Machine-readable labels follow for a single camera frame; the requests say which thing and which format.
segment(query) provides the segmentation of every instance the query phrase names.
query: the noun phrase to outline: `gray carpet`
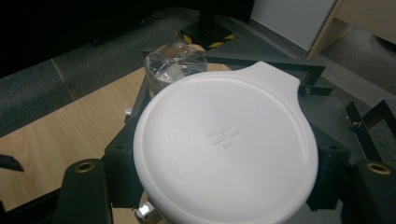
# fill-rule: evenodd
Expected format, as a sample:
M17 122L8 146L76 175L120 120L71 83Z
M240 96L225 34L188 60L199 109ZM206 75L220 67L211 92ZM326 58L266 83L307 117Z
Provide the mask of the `gray carpet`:
M154 18L169 14L163 20ZM130 74L143 66L141 51L158 48L174 39L176 32L197 21L198 12L181 8L168 8L148 17L142 27L125 34L104 40L98 46L85 45L49 61L27 68L16 74L0 79L0 136L11 133L20 127L70 104L84 95L96 91L108 83ZM284 50L274 47L261 37L253 34L247 27L225 17L217 16L217 22L233 32L236 39L212 49L217 52L256 54L271 57L289 57ZM346 69L360 71L359 64L352 60L338 62L334 46L325 51L326 58L340 63ZM292 73L300 77L301 73ZM388 91L394 90L392 83L386 83ZM318 85L333 88L332 97L343 105L355 102L358 109L365 113L371 105L340 89L327 78L321 78ZM396 144L383 141L389 136L384 125L371 130L379 137L379 148L384 152L386 162L396 164L394 151Z

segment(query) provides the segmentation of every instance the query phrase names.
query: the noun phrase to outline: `white plate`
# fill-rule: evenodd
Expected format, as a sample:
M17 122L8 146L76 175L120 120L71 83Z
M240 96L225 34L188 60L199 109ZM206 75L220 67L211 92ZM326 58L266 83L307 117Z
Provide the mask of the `white plate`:
M309 196L317 145L299 80L266 63L185 77L149 103L134 161L172 223L279 223Z

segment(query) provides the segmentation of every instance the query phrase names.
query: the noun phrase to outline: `black metal frame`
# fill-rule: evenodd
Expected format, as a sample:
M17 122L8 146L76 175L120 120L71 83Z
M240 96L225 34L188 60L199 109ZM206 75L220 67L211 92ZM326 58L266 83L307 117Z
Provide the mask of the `black metal frame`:
M146 49L143 51L143 55L146 56L149 52L151 52L151 50ZM254 64L255 62L263 61L281 70L306 71L309 72L309 74L305 77L304 81L302 82L302 86L299 89L299 93L301 95L304 96L308 95L308 97L315 97L315 95L328 95L331 91L331 89L313 86L317 82L323 70L325 69L325 65L322 62L296 60L296 59L274 59L274 58L266 58L261 56L219 54L213 52L204 52L204 55L206 56L206 58L210 63L225 63L225 64L249 66ZM146 80L144 80L140 92L136 98L132 115L126 117L125 127L106 147L105 156L102 158L102 163L106 167L108 198L112 202L114 207L128 207L128 208L137 207L140 201L141 193L143 192L143 187L140 184L140 181L137 177L137 173L131 172L131 168L134 168L134 164L133 164L133 153L132 153L133 138L131 138L130 136L133 136L135 125L137 124L137 121L140 118L143 109L149 103L149 100L150 99L148 92L148 83ZM351 122L352 124L357 123L358 125L359 122L362 122L362 124L367 122L369 124L368 126L372 127L374 123L376 123L379 119L383 118L385 120L390 120L391 124L389 125L389 127L391 127L393 133L395 134L396 129L395 126L393 125L395 120L394 111L395 111L394 103L379 105L378 107L375 107L375 109L373 109L373 112L365 115L363 119L362 118L357 118L356 120L352 119ZM316 136L318 134L321 134L321 130L317 130L314 126L312 127L314 133L316 133ZM323 145L321 145L320 142L318 142L319 171L323 175L318 176L317 184L315 185L314 191L311 194L310 199L308 200L308 204L310 204L312 210L333 209L334 204L336 204L336 201L340 197L343 197L343 192L349 192L349 194L352 195L353 193L350 192L354 192L353 189L359 187L351 184L356 179L354 176L359 177L361 175L349 174L350 169L347 164L347 158L349 157L349 153L347 152L347 148L333 147L337 145L334 144L337 141L329 136L327 138L329 138L330 140L328 140L326 143L323 143ZM369 156L370 159L371 158L378 159L376 156L371 156L371 154L367 153L366 151L365 153L370 155ZM354 167L358 167L356 169L361 170L362 166L355 165ZM390 178L390 180L392 181L395 179L394 175L387 175L386 177ZM346 185L346 186L344 188L336 188L335 191L333 189L330 189L333 190L333 192L329 193L328 191L329 186L334 186L334 183L336 183L335 185L337 186L340 185ZM370 189L370 183L364 182L364 184L365 186L368 186L366 189ZM328 197L327 200L322 200L323 194L326 194L327 196L329 195L331 196ZM2 214L0 214L1 215L0 218L6 217L8 221L17 220L16 218L19 218L18 221L20 223L30 222L31 220L27 219L28 217L24 218L23 214L29 213L30 211L36 211L37 207L40 208L40 211L47 211L47 212L53 211L54 209L53 202L58 201L58 195L59 195L59 190L55 190L49 193L48 195L44 195L43 197L37 199L34 203L28 203L22 205L21 207L18 207L6 213L3 212ZM373 199L373 197L375 197L376 195L379 194L372 193L370 195L371 199ZM363 202L363 203L358 202L359 198L357 198L356 196L344 197L344 199L345 199L345 203L351 201L357 202L353 204L357 204L359 208L362 207L365 208L367 207L366 206L367 204L369 205L368 207L370 207L370 205L373 204L367 202ZM383 215L376 210L380 208L381 207L376 207L374 212L372 212L371 214ZM45 222L46 220L47 221L49 220L48 216L45 220L43 219L42 222L37 221L36 223L47 223Z

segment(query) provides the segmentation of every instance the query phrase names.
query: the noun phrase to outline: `black stand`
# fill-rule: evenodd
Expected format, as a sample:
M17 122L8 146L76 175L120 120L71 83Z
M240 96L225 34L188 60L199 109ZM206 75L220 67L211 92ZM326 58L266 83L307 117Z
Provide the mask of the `black stand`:
M189 44L196 44L210 50L234 39L233 33L215 22L215 14L201 10L198 23L180 30L180 37Z

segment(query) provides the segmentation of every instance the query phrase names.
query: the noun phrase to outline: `black base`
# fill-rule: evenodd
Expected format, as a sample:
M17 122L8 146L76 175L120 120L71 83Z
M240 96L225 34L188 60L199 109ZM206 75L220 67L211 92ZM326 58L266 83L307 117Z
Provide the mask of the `black base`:
M196 44L210 50L216 48L228 40L234 39L233 33L223 26L214 23L213 32L211 34L203 34L198 30L198 23L187 26L180 30L180 37L189 44Z

